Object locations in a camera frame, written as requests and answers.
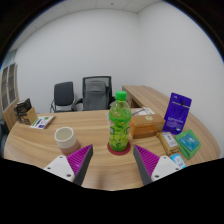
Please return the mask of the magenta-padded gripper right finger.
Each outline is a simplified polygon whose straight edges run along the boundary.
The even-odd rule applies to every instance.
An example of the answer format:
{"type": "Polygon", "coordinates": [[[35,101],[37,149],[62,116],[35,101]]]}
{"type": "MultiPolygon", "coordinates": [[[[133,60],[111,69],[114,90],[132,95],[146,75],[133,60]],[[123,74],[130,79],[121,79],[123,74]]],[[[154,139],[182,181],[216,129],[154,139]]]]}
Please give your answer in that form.
{"type": "Polygon", "coordinates": [[[133,148],[143,185],[148,185],[180,170],[180,167],[168,156],[157,156],[147,149],[135,145],[133,148]]]}

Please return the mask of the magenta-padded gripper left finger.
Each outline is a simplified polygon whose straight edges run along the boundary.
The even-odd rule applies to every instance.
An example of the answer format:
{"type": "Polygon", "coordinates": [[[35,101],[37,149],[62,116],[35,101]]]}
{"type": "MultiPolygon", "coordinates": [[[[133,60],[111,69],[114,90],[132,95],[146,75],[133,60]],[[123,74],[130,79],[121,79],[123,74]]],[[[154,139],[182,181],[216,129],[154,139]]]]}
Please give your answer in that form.
{"type": "Polygon", "coordinates": [[[81,186],[92,156],[93,145],[90,144],[68,156],[59,155],[44,170],[81,186]]]}

